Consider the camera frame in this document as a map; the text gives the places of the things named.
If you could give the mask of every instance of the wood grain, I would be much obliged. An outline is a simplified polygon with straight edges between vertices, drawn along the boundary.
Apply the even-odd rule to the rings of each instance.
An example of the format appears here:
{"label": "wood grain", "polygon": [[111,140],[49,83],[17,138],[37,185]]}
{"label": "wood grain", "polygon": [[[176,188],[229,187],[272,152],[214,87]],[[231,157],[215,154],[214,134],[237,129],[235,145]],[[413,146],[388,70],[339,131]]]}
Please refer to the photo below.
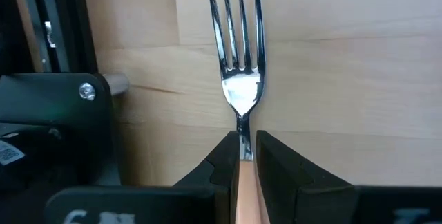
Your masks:
{"label": "wood grain", "polygon": [[[253,0],[245,1],[253,33]],[[133,84],[119,114],[125,182],[171,185],[235,126],[209,1],[87,3],[101,72]],[[262,3],[268,83],[252,129],[351,183],[442,185],[440,0]]]}

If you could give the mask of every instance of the silver screw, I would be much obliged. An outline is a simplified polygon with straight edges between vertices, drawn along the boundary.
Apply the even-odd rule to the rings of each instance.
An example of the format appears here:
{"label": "silver screw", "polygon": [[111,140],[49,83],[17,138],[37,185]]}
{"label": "silver screw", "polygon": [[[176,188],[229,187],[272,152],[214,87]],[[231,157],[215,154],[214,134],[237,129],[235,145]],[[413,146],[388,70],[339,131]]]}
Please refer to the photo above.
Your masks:
{"label": "silver screw", "polygon": [[95,99],[95,88],[89,83],[83,83],[79,88],[80,97],[85,100]]}

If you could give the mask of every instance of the sticker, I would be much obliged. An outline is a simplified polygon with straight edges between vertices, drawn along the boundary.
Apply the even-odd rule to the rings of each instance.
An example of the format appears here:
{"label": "sticker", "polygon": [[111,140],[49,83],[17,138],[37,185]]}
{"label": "sticker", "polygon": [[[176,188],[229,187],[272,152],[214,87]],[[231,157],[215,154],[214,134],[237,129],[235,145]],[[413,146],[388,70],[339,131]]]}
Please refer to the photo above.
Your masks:
{"label": "sticker", "polygon": [[[85,217],[88,214],[86,210],[76,209],[71,211],[64,219],[63,224],[79,224],[77,217]],[[135,224],[134,214],[118,214],[114,212],[102,212],[99,215],[98,224]]]}
{"label": "sticker", "polygon": [[25,154],[15,146],[0,140],[0,164],[8,165],[11,162],[24,158]]}

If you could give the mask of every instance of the metal fork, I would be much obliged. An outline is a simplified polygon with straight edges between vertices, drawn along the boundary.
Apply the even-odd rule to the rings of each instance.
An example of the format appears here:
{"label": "metal fork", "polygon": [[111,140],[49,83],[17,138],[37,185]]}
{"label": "metal fork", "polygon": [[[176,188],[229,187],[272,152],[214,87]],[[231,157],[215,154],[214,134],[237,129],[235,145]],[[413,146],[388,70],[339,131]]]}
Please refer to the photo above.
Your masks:
{"label": "metal fork", "polygon": [[257,66],[252,67],[249,35],[247,32],[247,19],[244,9],[244,0],[240,0],[240,15],[242,27],[242,45],[244,49],[244,68],[240,67],[236,36],[232,20],[230,0],[226,4],[227,24],[232,53],[232,68],[227,66],[226,48],[222,36],[220,16],[216,0],[210,0],[213,29],[220,58],[222,90],[236,114],[236,129],[240,135],[240,159],[253,160],[252,143],[250,138],[249,116],[250,112],[260,101],[265,85],[265,34],[262,24],[261,0],[255,0],[256,11],[256,50]]}
{"label": "metal fork", "polygon": [[232,68],[227,66],[226,48],[222,37],[222,28],[216,0],[210,0],[213,29],[215,31],[222,90],[227,102],[236,114],[236,129],[240,136],[240,164],[238,180],[238,199],[236,201],[236,223],[261,223],[258,187],[253,163],[252,143],[250,139],[250,112],[260,101],[265,84],[265,41],[262,24],[261,0],[255,0],[256,12],[256,49],[257,66],[252,67],[249,35],[247,32],[246,11],[244,0],[240,0],[242,27],[242,46],[244,49],[244,67],[240,67],[236,36],[230,8],[230,0],[226,4],[227,24],[232,53]]}

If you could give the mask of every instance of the wooden surface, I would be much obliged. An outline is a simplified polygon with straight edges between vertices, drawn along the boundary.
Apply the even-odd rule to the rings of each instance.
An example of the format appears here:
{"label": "wooden surface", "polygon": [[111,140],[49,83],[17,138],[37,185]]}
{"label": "wooden surface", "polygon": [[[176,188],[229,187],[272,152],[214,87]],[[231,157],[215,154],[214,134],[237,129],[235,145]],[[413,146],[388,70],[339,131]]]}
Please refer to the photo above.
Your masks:
{"label": "wooden surface", "polygon": [[[125,182],[171,185],[236,125],[209,1],[87,2],[101,72],[132,83],[119,114]],[[268,83],[252,129],[351,183],[442,185],[441,0],[262,3]]]}

